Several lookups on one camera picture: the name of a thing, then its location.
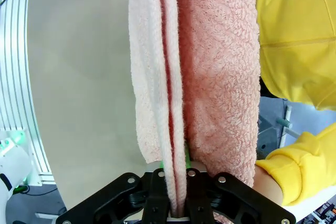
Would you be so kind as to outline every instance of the person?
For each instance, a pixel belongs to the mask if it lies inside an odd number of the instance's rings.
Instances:
[[[261,95],[336,110],[336,0],[256,0]],[[295,205],[336,184],[336,124],[257,161],[254,189]]]

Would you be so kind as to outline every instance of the floor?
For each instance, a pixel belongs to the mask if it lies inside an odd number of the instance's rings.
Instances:
[[[276,129],[278,138],[281,137],[282,127],[277,124],[276,119],[283,117],[287,105],[292,106],[292,129],[298,133],[308,131],[317,134],[326,126],[336,122],[336,112],[316,111],[311,106],[291,103],[282,99],[261,98],[260,115]],[[292,137],[287,137],[286,144],[291,144],[294,141],[295,139]],[[30,193],[42,194],[54,188],[55,186],[52,185],[34,187]],[[43,196],[15,195],[7,203],[6,220],[8,224],[12,224],[15,220],[27,224],[50,224],[50,220],[37,219],[35,212],[57,215],[63,210],[64,204],[58,191]]]

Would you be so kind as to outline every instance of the folded towel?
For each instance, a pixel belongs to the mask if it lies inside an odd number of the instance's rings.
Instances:
[[[130,0],[138,142],[147,162],[162,158],[175,216],[186,194],[183,129],[191,156],[211,174],[253,183],[256,16],[255,0]]]

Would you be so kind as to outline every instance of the towel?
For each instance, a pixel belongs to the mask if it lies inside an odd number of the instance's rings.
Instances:
[[[138,143],[148,163],[164,162],[173,216],[183,215],[185,138],[211,175],[229,172],[253,184],[256,17],[255,0],[129,1]]]

